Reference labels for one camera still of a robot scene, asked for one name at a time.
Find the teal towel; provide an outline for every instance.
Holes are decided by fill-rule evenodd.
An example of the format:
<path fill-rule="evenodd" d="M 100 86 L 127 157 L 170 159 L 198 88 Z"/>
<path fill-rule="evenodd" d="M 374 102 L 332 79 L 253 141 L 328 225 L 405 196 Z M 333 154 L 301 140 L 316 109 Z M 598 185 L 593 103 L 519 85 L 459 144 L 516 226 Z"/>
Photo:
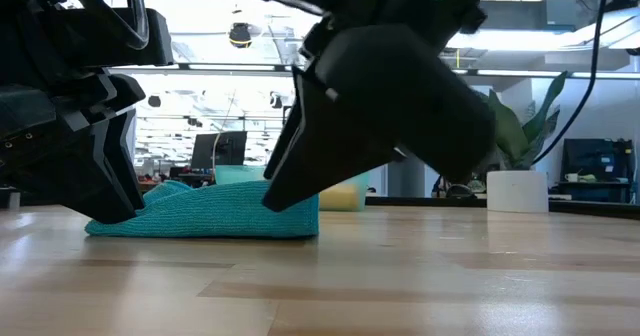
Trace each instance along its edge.
<path fill-rule="evenodd" d="M 281 213 L 262 206 L 268 181 L 192 189 L 167 181 L 144 195 L 137 217 L 105 225 L 91 221 L 85 231 L 121 237 L 298 238 L 318 234 L 318 196 Z"/>

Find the computer monitor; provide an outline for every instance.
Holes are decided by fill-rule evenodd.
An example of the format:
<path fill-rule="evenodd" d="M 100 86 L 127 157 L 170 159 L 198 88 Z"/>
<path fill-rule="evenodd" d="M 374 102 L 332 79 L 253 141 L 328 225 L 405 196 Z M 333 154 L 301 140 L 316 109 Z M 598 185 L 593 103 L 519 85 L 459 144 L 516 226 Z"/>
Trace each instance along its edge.
<path fill-rule="evenodd" d="M 193 146 L 191 168 L 210 169 L 213 160 L 213 144 L 218 134 L 200 134 Z M 216 165 L 242 165 L 247 144 L 246 131 L 223 132 L 216 146 Z"/>
<path fill-rule="evenodd" d="M 171 167 L 169 169 L 169 178 L 172 180 L 177 179 L 182 173 L 184 173 L 184 167 Z"/>

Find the potted plant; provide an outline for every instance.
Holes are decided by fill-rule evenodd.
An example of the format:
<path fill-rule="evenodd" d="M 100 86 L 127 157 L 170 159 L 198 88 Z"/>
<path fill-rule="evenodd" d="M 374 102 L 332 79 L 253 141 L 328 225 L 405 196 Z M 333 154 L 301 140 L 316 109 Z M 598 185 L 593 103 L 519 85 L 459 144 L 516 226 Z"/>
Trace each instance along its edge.
<path fill-rule="evenodd" d="M 531 212 L 549 211 L 547 175 L 531 170 L 533 161 L 542 151 L 544 142 L 556 129 L 560 109 L 549 117 L 553 101 L 564 88 L 567 72 L 557 76 L 540 109 L 535 103 L 529 107 L 531 117 L 521 124 L 516 114 L 498 99 L 491 90 L 483 95 L 496 116 L 496 144 L 504 170 L 487 175 L 487 208 L 490 211 Z"/>

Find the wooden table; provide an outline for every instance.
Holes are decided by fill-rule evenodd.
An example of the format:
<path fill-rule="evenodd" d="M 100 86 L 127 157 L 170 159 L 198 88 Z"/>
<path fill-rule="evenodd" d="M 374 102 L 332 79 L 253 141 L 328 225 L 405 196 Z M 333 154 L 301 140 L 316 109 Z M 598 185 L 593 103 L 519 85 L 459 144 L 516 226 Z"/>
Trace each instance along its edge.
<path fill-rule="evenodd" d="M 141 181 L 138 182 L 139 188 L 140 188 L 140 192 L 145 193 L 145 192 L 149 192 L 151 190 L 153 190 L 154 187 L 158 186 L 159 183 L 157 182 L 148 182 L 148 181 Z"/>
<path fill-rule="evenodd" d="M 0 212 L 0 334 L 640 335 L 640 223 L 482 209 L 323 213 L 306 241 L 87 237 Z"/>

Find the white cup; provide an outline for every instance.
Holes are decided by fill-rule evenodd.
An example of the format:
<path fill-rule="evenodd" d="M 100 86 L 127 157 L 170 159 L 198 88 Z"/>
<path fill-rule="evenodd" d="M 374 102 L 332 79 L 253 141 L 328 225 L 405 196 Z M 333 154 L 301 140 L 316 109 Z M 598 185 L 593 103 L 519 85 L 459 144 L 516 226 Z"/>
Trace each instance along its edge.
<path fill-rule="evenodd" d="M 564 179 L 568 182 L 578 182 L 578 174 L 566 174 Z"/>

